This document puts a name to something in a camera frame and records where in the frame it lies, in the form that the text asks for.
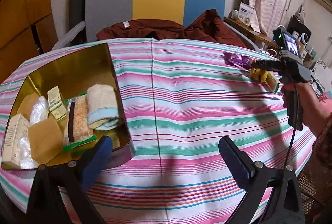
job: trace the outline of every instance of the gold tin box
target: gold tin box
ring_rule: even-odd
[[[97,83],[111,85],[119,92],[114,67],[106,43],[67,54],[47,63],[25,78],[12,107],[6,132],[10,119],[16,115],[21,102],[27,95],[35,92],[39,96],[47,97],[47,92],[58,85],[63,98],[70,99],[71,97],[86,93],[89,87]],[[123,108],[120,101],[121,98],[119,97],[118,99],[119,107]],[[62,131],[64,131],[65,122],[66,118],[58,122]],[[47,165],[52,166],[67,163],[73,159],[79,159],[81,154],[86,149],[94,146],[102,135],[110,136],[113,141],[113,148],[110,148],[112,155],[104,169],[118,167],[134,156],[135,151],[126,123],[110,131],[94,130],[94,134],[98,138],[96,141],[79,146],[66,153],[61,152]],[[36,170],[12,169],[2,162],[1,167],[21,178],[33,178]]]

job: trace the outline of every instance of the gray chair fabric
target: gray chair fabric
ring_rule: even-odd
[[[233,32],[235,32],[240,39],[244,42],[244,44],[248,47],[248,49],[255,50],[256,52],[261,52],[261,50],[257,47],[255,43],[253,43],[250,39],[248,39],[245,35],[243,35],[241,32],[236,30],[234,27],[230,26],[229,24],[225,23]]]
[[[85,0],[87,42],[105,27],[132,19],[132,0]]]

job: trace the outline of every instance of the box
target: box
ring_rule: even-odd
[[[17,110],[23,99],[33,92],[37,93],[39,96],[46,97],[50,89],[58,86],[63,99],[70,99],[74,96],[86,93],[89,87],[97,83],[111,85],[119,92],[107,43],[93,45],[83,49],[80,48],[75,52],[59,57],[31,72],[25,78],[17,94],[9,119],[17,114]],[[63,133],[66,118],[64,117],[57,123]],[[81,151],[91,148],[105,133],[99,135],[94,131],[94,134],[98,139],[87,144],[85,147],[83,147],[84,145],[79,147],[76,156],[72,156],[71,152],[61,152],[48,162],[47,166],[67,163],[70,160],[78,160],[81,156]],[[107,161],[105,169],[120,166],[135,155],[127,123],[112,131],[112,140],[116,140],[117,142],[114,143],[113,148],[110,148],[112,154]],[[11,174],[21,178],[33,178],[36,171],[36,169],[14,168],[3,162],[1,163],[1,167],[4,170],[10,170]]]
[[[302,53],[304,50],[304,44],[298,40],[296,40],[296,43],[298,44],[298,49],[300,50],[300,53]]]
[[[1,162],[12,168],[20,168],[18,140],[28,133],[31,126],[22,114],[13,116],[6,131]]]
[[[236,20],[238,22],[245,24],[246,26],[249,26],[254,11],[255,11],[254,8],[248,6],[247,4],[241,3]]]
[[[64,106],[64,100],[60,94],[59,87],[55,86],[47,92],[49,102],[49,111],[56,120],[61,120],[66,116],[67,109]]]

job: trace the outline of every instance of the display screen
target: display screen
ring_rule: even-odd
[[[293,53],[297,56],[300,56],[299,51],[298,51],[298,44],[296,43],[296,40],[288,34],[283,34],[283,35],[285,37],[285,42],[286,42],[286,45],[287,45],[287,49],[291,53]]]

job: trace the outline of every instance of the purple wrapper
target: purple wrapper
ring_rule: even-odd
[[[246,70],[251,69],[252,59],[248,56],[242,56],[242,67]]]
[[[228,61],[229,63],[232,63],[234,65],[240,65],[240,66],[243,65],[242,59],[239,55],[227,53],[227,52],[224,52],[224,55],[225,55],[225,60]]]

